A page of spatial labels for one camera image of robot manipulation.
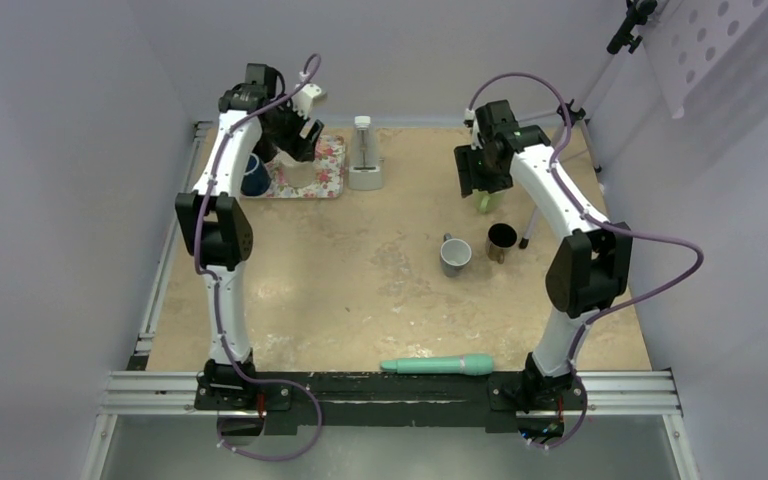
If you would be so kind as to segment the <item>green mug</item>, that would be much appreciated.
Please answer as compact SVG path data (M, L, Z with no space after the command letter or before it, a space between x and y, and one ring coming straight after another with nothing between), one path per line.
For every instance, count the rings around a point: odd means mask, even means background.
M498 209L505 197L505 191L476 193L475 208L479 214L488 214Z

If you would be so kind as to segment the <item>brown mug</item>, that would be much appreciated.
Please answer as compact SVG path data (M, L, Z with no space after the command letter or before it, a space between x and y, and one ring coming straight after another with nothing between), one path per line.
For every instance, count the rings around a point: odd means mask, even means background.
M506 254L518 242L517 230L506 223L494 223L487 231L485 253L488 259L503 264Z

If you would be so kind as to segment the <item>grey mug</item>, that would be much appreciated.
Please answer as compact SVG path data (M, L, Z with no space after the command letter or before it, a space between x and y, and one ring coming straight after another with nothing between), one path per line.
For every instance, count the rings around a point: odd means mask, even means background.
M472 259L472 248L464 240L455 238L450 233L443 235L439 250L439 260L446 277L457 277Z

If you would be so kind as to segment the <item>teal cylindrical tool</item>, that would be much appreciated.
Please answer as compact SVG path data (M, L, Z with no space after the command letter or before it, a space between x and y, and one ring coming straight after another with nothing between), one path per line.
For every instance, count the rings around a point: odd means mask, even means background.
M398 358L381 361L382 372L403 375L483 376L494 371L494 360L487 354L463 354L446 357Z

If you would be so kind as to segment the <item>perforated music stand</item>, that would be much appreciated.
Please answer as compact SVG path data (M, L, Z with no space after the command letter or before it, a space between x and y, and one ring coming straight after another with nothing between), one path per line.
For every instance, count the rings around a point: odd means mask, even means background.
M768 250L768 1L664 1L597 83L611 218L708 252Z

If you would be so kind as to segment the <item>cream mug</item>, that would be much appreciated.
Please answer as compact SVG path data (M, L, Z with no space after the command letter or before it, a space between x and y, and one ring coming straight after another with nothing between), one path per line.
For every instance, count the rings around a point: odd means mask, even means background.
M313 198L316 172L313 162L300 162L286 152L279 153L279 185L277 193L281 198Z

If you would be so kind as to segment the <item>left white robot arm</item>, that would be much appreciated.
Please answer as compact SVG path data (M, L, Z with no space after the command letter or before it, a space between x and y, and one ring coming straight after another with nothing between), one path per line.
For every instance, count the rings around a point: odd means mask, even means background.
M311 55L295 86L272 66L248 64L244 80L218 101L216 142L203 172L175 199L185 246L208 295L211 343L199 391L235 409L249 407L265 389L255 377L242 297L254 243L239 202L243 180L251 159L268 163L285 153L300 163L314 160L323 130L311 117L322 94L313 82L320 61L320 55Z

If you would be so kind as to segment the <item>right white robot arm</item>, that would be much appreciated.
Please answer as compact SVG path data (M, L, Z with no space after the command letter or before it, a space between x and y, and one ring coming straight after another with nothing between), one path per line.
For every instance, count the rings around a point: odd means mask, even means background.
M572 183L543 130L518 124L508 101L468 109L469 144L454 150L462 197L522 187L559 244L545 276L552 311L512 397L544 407L571 389L586 321L626 290L632 239Z

